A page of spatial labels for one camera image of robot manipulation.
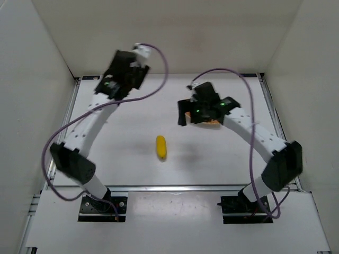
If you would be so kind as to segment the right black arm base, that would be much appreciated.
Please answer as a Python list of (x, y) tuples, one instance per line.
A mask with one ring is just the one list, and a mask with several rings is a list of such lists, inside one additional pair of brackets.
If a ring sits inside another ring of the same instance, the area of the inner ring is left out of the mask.
[(257, 202), (244, 204), (238, 196), (221, 196), (217, 205), (222, 210), (223, 224), (273, 223), (273, 219), (267, 217)]

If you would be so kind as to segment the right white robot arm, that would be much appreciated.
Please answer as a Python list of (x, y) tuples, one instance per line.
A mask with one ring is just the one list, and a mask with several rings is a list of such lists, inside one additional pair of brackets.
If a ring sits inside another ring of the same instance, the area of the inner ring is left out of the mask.
[(192, 96), (177, 103), (180, 126), (217, 121), (238, 134), (266, 162), (261, 175), (240, 191), (239, 196), (245, 201), (254, 203), (270, 192), (279, 192), (302, 173), (299, 142), (287, 142), (254, 124), (236, 100), (220, 98), (210, 82), (195, 87), (189, 85), (188, 89)]

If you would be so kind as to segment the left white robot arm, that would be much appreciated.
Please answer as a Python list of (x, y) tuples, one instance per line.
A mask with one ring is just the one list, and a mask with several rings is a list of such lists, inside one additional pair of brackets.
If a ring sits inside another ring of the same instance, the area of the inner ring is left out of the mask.
[(139, 89), (149, 66), (151, 49), (137, 44), (131, 51), (116, 51), (108, 69), (94, 89), (83, 118), (62, 140), (53, 143), (50, 153), (56, 168), (95, 199), (106, 199), (108, 188), (96, 176), (96, 165), (87, 157), (104, 123), (132, 89)]

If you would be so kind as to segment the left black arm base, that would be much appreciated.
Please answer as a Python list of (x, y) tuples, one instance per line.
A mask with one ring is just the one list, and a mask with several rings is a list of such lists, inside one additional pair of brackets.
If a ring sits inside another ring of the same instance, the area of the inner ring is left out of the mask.
[(125, 222), (128, 197), (111, 194), (110, 202), (115, 209), (106, 202), (96, 201), (83, 195), (79, 207), (78, 222)]

